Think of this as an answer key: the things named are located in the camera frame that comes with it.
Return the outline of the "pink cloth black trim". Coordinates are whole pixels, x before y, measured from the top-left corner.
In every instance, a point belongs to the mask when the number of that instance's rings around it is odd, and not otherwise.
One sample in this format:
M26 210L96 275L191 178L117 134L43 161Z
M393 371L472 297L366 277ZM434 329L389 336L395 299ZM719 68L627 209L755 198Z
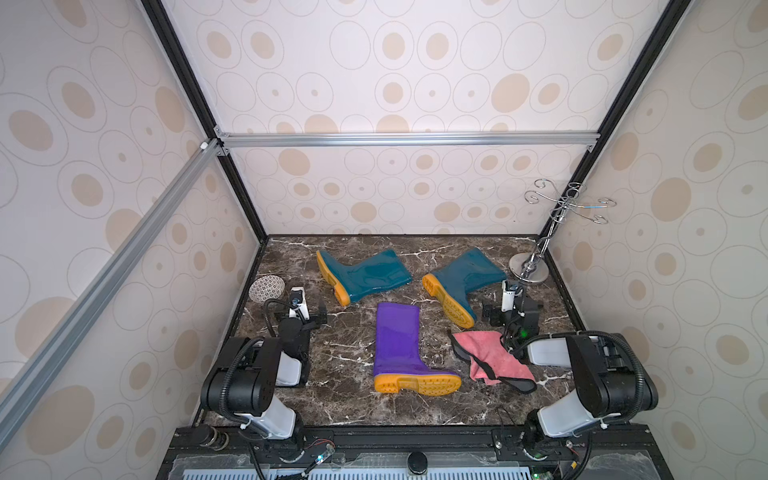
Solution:
M501 344L497 331L465 331L448 334L454 354L469 364L469 377L487 386L506 385L531 394L537 384L528 366Z

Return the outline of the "purple rubber boot yellow sole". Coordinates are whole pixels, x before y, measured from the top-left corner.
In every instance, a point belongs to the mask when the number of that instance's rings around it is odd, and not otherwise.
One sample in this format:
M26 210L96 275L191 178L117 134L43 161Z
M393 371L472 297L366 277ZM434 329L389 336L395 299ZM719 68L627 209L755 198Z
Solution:
M415 305L382 302L377 305L374 388L379 393L401 390L420 395L443 396L462 385L459 375L434 370L421 359L420 309Z

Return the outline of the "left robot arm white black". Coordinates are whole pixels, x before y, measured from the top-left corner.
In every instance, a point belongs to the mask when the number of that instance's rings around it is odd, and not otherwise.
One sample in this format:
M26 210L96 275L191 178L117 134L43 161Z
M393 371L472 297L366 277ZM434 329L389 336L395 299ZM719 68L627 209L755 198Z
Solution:
M248 440L299 450L306 442L303 421L276 390L306 385L311 336L327 324L327 307L321 302L311 312L299 289L287 301L266 300L262 312L267 334L226 340L203 382L200 403Z

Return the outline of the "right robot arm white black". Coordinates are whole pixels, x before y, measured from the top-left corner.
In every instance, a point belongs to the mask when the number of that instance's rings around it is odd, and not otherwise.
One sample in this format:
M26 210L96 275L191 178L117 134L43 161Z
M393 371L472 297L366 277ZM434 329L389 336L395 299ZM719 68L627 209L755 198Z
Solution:
M541 334L533 324L538 304L523 311L510 300L485 304L482 318L500 333L501 352L525 367L567 369L574 389L528 414L519 444L543 460L547 441L571 439L595 429L623 425L657 407L658 389L624 336L597 330Z

